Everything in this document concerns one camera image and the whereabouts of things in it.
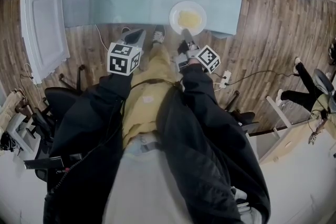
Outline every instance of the seated person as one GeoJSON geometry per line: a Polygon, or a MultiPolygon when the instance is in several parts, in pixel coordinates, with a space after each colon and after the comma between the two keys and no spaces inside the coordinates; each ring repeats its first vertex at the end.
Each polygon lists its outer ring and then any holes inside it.
{"type": "Polygon", "coordinates": [[[148,70],[112,74],[65,114],[51,157],[84,153],[48,171],[44,223],[267,223],[270,201],[239,124],[218,106],[193,59],[182,91],[157,26],[148,70]],[[160,83],[144,83],[162,79],[160,83]]]}
{"type": "Polygon", "coordinates": [[[276,104],[281,105],[282,101],[289,100],[303,106],[317,119],[328,119],[324,125],[329,134],[336,139],[336,114],[330,113],[330,106],[333,100],[330,95],[323,93],[315,84],[300,58],[295,59],[294,73],[298,73],[309,93],[283,91],[280,89],[276,98],[276,104]]]}

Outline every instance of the white plate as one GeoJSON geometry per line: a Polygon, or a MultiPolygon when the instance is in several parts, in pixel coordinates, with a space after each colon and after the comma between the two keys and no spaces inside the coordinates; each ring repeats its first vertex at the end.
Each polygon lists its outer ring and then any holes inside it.
{"type": "Polygon", "coordinates": [[[192,12],[197,13],[201,18],[201,23],[196,28],[188,28],[192,36],[198,35],[202,32],[206,26],[206,13],[205,10],[199,5],[198,3],[192,1],[183,1],[177,3],[169,14],[169,23],[171,27],[177,32],[178,34],[182,34],[182,30],[185,28],[179,25],[178,19],[180,18],[180,12],[192,12]]]}

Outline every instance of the power strip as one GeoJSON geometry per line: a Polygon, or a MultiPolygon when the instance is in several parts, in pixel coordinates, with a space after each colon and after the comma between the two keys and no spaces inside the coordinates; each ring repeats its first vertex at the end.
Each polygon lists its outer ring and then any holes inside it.
{"type": "Polygon", "coordinates": [[[231,77],[232,73],[228,70],[226,70],[224,72],[223,78],[221,80],[221,84],[219,85],[220,88],[225,89],[226,88],[226,84],[229,83],[230,77],[231,77]]]}

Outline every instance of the white cable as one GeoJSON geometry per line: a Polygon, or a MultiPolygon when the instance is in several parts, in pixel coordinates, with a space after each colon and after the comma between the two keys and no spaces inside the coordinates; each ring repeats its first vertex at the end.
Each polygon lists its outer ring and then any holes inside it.
{"type": "Polygon", "coordinates": [[[33,70],[32,69],[32,66],[28,63],[25,63],[24,64],[24,68],[25,68],[25,71],[26,71],[26,74],[27,74],[27,77],[32,81],[32,83],[34,84],[34,86],[36,87],[36,89],[38,90],[38,95],[40,96],[40,101],[38,102],[38,109],[40,109],[40,104],[42,102],[42,96],[41,96],[41,92],[40,92],[40,89],[38,88],[38,86],[34,83],[34,81],[31,79],[32,76],[28,75],[28,72],[27,72],[27,69],[26,69],[26,65],[30,67],[31,71],[33,70]]]}
{"type": "Polygon", "coordinates": [[[99,30],[98,26],[97,26],[97,25],[95,25],[95,26],[96,26],[96,29],[98,30],[98,33],[99,33],[100,42],[102,43],[102,45],[104,46],[104,48],[105,48],[107,51],[109,51],[109,49],[105,46],[103,39],[101,38],[101,33],[100,33],[100,30],[99,30]]]}
{"type": "Polygon", "coordinates": [[[307,65],[307,62],[308,62],[308,60],[309,60],[310,51],[311,51],[311,48],[312,48],[312,46],[313,46],[313,42],[314,42],[314,38],[315,38],[315,29],[316,29],[316,21],[317,21],[317,10],[318,10],[318,7],[319,7],[319,0],[316,0],[316,14],[315,14],[314,33],[313,33],[313,39],[311,40],[311,44],[310,44],[310,49],[309,49],[309,53],[308,53],[308,57],[307,57],[307,61],[306,61],[306,65],[307,65]]]}

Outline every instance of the white fabric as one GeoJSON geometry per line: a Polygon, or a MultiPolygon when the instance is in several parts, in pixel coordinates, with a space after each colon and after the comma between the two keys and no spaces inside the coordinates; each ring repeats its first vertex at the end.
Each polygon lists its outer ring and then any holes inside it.
{"type": "Polygon", "coordinates": [[[140,134],[125,149],[103,224],[189,224],[185,201],[153,134],[140,134]]]}

